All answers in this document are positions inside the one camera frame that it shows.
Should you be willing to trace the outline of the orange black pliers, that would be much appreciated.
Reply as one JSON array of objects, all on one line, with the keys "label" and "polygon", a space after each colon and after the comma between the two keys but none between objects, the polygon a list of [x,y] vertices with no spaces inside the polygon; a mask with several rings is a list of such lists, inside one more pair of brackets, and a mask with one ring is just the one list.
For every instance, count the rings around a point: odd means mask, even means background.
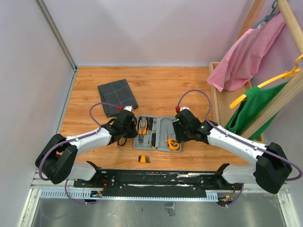
[{"label": "orange black pliers", "polygon": [[138,122],[138,141],[140,145],[143,144],[144,136],[147,134],[147,127],[148,119],[143,119],[142,117],[140,117]]}]

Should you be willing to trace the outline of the orange tape measure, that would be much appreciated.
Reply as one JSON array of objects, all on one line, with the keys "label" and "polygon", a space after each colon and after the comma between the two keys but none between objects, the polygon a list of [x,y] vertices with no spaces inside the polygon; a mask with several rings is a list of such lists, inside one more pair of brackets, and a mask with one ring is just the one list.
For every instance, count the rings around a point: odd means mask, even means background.
[{"label": "orange tape measure", "polygon": [[174,138],[168,138],[167,144],[170,150],[178,150],[180,147],[180,144]]}]

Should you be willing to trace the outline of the grey plastic tool case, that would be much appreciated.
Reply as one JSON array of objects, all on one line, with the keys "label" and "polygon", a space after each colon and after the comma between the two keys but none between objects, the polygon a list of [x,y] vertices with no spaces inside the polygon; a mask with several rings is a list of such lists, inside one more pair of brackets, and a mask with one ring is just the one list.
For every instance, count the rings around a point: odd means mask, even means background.
[{"label": "grey plastic tool case", "polygon": [[[182,145],[180,144],[180,147],[178,150],[170,150],[168,148],[167,140],[168,138],[174,138],[176,140],[176,135],[173,129],[173,122],[176,122],[177,119],[175,117],[157,117],[152,115],[140,115],[137,118],[137,126],[136,129],[138,131],[138,122],[139,118],[142,117],[143,119],[149,117],[153,118],[153,127],[152,131],[148,132],[144,136],[143,144],[139,144],[138,141],[138,135],[133,140],[133,148],[134,149],[142,149],[142,150],[151,150],[151,151],[165,151],[165,152],[181,152],[182,151]],[[155,148],[151,148],[151,139],[152,139],[152,133],[156,133],[156,146]]]}]

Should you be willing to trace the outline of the black yellow thick screwdriver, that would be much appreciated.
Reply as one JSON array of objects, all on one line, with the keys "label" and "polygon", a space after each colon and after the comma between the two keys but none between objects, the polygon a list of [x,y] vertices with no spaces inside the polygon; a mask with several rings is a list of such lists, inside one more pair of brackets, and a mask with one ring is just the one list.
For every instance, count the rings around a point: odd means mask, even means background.
[{"label": "black yellow thick screwdriver", "polygon": [[149,117],[148,119],[148,132],[151,132],[152,131],[152,127],[153,127],[153,118],[152,117]]}]

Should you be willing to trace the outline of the black yellow slim screwdriver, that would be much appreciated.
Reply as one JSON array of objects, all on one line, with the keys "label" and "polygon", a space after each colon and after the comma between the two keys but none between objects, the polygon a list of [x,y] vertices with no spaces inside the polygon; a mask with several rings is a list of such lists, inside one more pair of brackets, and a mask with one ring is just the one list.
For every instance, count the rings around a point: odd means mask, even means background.
[{"label": "black yellow slim screwdriver", "polygon": [[155,148],[156,146],[156,133],[153,132],[151,135],[151,148]]}]

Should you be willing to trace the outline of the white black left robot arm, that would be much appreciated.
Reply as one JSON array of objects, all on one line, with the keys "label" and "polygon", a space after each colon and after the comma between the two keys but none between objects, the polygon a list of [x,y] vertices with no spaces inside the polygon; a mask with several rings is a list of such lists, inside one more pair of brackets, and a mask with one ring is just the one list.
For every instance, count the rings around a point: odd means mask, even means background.
[{"label": "white black left robot arm", "polygon": [[97,173],[97,166],[90,162],[76,162],[76,157],[115,142],[123,146],[126,142],[120,144],[121,139],[127,140],[137,136],[136,123],[134,113],[123,109],[115,119],[93,131],[71,137],[53,135],[35,161],[39,176],[53,184],[76,178],[85,180],[91,187],[98,186],[101,183],[101,175]]}]

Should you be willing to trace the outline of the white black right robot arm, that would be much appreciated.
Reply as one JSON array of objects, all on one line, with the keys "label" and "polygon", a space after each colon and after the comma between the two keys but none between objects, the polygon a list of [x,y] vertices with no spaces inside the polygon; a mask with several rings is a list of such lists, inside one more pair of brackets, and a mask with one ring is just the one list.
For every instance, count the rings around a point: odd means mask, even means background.
[{"label": "white black right robot arm", "polygon": [[232,183],[257,184],[263,190],[276,194],[292,172],[282,149],[274,142],[269,145],[236,135],[213,121],[201,122],[188,108],[176,114],[173,128],[177,142],[197,141],[225,149],[248,162],[246,166],[223,164],[214,183],[226,189]]}]

